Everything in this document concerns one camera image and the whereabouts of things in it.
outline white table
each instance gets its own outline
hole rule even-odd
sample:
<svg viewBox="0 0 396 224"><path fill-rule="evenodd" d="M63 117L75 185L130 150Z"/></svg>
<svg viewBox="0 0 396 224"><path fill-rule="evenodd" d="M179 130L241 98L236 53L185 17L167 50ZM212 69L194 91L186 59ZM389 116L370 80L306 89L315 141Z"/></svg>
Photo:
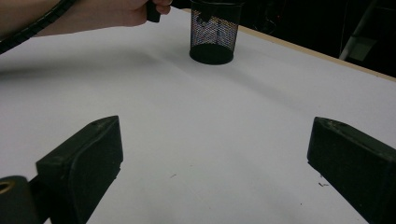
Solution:
<svg viewBox="0 0 396 224"><path fill-rule="evenodd" d="M396 147L396 82L239 32L189 57L190 14L33 38L0 56L0 176L120 116L124 162L89 223L366 223L306 159L314 117Z"/></svg>

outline mesh pencil cup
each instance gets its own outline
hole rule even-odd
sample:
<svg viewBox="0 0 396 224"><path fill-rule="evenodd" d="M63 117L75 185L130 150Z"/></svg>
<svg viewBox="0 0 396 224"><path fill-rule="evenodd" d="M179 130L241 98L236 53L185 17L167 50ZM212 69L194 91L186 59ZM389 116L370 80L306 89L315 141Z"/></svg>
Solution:
<svg viewBox="0 0 396 224"><path fill-rule="evenodd" d="M191 0L190 56L199 63L233 60L243 2Z"/></svg>

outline black object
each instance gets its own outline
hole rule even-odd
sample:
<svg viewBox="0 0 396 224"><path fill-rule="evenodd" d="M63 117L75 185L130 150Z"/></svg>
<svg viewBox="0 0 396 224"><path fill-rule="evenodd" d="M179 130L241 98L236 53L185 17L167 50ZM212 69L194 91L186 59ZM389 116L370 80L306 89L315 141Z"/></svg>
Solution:
<svg viewBox="0 0 396 224"><path fill-rule="evenodd" d="M58 20L74 3L76 0L61 0L43 17L30 24L28 27L17 32L0 42L0 54L7 52L10 49L17 47L19 44L30 39L38 32L49 26L51 23Z"/></svg>
<svg viewBox="0 0 396 224"><path fill-rule="evenodd" d="M191 8L191 2L189 0L173 0L171 6L179 9Z"/></svg>
<svg viewBox="0 0 396 224"><path fill-rule="evenodd" d="M233 59L243 4L191 0L190 56L195 61L224 64Z"/></svg>
<svg viewBox="0 0 396 224"><path fill-rule="evenodd" d="M36 163L38 175L0 179L0 223L86 223L120 171L117 116L85 126Z"/></svg>
<svg viewBox="0 0 396 224"><path fill-rule="evenodd" d="M345 123L315 118L308 163L372 224L396 223L396 150Z"/></svg>
<svg viewBox="0 0 396 224"><path fill-rule="evenodd" d="M148 21L159 22L161 18L161 14L157 11L156 5L152 2L152 0L149 0L146 3L146 8L147 8Z"/></svg>

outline human arm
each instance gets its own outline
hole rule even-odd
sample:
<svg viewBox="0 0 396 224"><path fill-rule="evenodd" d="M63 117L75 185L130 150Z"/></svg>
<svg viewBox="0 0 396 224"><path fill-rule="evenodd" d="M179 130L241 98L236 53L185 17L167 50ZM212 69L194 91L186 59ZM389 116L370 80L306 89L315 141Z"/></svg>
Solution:
<svg viewBox="0 0 396 224"><path fill-rule="evenodd" d="M112 26L146 22L148 0L77 0L57 21L37 35L70 34ZM171 0L153 0L161 14L168 14ZM0 0L0 39L13 35L39 19L58 0Z"/></svg>

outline fingers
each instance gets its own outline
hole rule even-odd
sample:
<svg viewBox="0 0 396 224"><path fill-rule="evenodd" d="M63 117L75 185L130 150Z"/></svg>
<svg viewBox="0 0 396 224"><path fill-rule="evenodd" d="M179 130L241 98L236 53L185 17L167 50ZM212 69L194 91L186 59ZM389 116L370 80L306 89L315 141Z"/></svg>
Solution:
<svg viewBox="0 0 396 224"><path fill-rule="evenodd" d="M171 7L170 6L160 6L157 5L156 9L159 13L161 13L162 15L167 15L169 14L169 12L171 11Z"/></svg>
<svg viewBox="0 0 396 224"><path fill-rule="evenodd" d="M162 15L167 15L171 11L172 0L152 0L157 5L156 9Z"/></svg>

